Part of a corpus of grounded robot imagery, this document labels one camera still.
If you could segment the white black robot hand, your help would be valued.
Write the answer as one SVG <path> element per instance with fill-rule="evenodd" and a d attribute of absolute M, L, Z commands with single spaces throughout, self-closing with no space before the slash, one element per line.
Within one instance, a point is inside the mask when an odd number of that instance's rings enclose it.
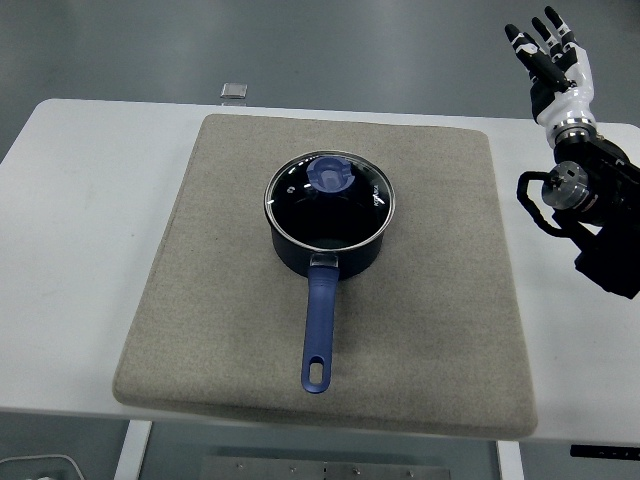
<path fill-rule="evenodd" d="M 537 17 L 531 20 L 540 41 L 513 24 L 505 26 L 507 40 L 531 81 L 533 119 L 547 131 L 570 119 L 594 124 L 590 110 L 594 84 L 587 52 L 555 9 L 547 6 L 544 13 L 548 23 Z"/>

